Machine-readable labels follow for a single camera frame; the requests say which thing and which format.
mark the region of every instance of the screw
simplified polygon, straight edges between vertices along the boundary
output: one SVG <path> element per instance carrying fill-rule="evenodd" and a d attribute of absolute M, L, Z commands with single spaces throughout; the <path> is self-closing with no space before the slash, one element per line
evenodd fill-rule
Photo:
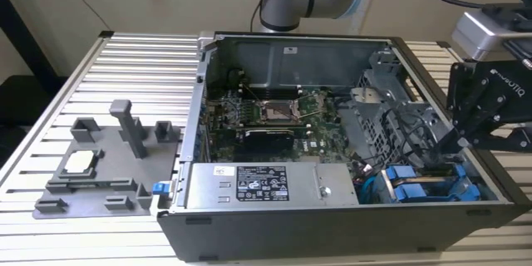
<path fill-rule="evenodd" d="M 524 66 L 532 70 L 532 61 L 529 59 L 524 59 L 521 60 L 521 63 L 524 64 Z"/>

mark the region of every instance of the motherboard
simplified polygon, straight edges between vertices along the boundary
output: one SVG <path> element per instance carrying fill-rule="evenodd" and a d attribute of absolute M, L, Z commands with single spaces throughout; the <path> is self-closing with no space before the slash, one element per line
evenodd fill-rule
<path fill-rule="evenodd" d="M 208 101 L 212 162 L 350 161 L 330 90 L 298 87 L 286 94 L 296 98 L 242 86 Z"/>

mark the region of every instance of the warning label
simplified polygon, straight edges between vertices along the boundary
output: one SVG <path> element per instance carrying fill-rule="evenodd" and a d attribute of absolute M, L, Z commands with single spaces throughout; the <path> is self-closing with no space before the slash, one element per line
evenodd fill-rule
<path fill-rule="evenodd" d="M 285 166 L 238 166 L 238 201 L 288 201 Z"/>

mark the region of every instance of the slotted aluminum surface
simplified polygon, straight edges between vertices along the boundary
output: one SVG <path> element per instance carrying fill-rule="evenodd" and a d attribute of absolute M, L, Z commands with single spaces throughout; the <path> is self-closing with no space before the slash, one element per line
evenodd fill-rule
<path fill-rule="evenodd" d="M 456 58 L 433 42 L 409 42 L 432 77 L 446 90 Z M 0 171 L 0 262 L 70 266 L 182 265 L 152 216 L 33 220 L 33 202 L 57 168 L 77 116 L 117 125 L 105 115 L 114 98 L 133 102 L 144 124 L 170 120 L 184 126 L 196 71 L 196 37 L 114 34 L 100 39 L 26 140 Z M 532 155 L 496 153 L 532 197 Z M 264 260 L 240 265 L 532 265 L 532 213 L 498 229 L 484 229 L 441 255 L 380 255 Z"/>

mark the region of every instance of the sticker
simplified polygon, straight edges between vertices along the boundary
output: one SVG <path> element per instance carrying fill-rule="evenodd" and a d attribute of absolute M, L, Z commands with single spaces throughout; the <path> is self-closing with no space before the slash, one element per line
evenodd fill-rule
<path fill-rule="evenodd" d="M 238 166 L 236 181 L 238 201 L 289 201 L 285 166 Z"/>
<path fill-rule="evenodd" d="M 284 47 L 282 54 L 297 54 L 297 47 Z"/>
<path fill-rule="evenodd" d="M 234 176 L 234 166 L 214 166 L 214 176 Z"/>

